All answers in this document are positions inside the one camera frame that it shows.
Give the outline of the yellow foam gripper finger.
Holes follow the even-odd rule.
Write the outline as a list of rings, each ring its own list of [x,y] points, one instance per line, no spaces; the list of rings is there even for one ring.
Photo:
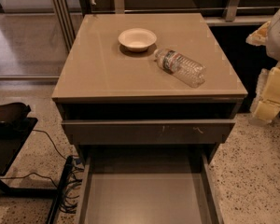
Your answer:
[[[256,97],[250,106],[252,119],[258,123],[271,123],[280,112],[280,62],[271,70],[260,71]]]
[[[270,21],[263,23],[260,28],[246,38],[245,42],[252,46],[264,46],[270,23]]]

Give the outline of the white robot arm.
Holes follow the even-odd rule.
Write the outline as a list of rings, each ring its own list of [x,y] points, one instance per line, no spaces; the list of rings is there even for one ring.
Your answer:
[[[280,113],[280,8],[269,21],[250,34],[245,42],[252,46],[264,46],[266,54],[277,61],[271,70],[260,71],[256,97],[250,106],[250,122],[266,125]]]

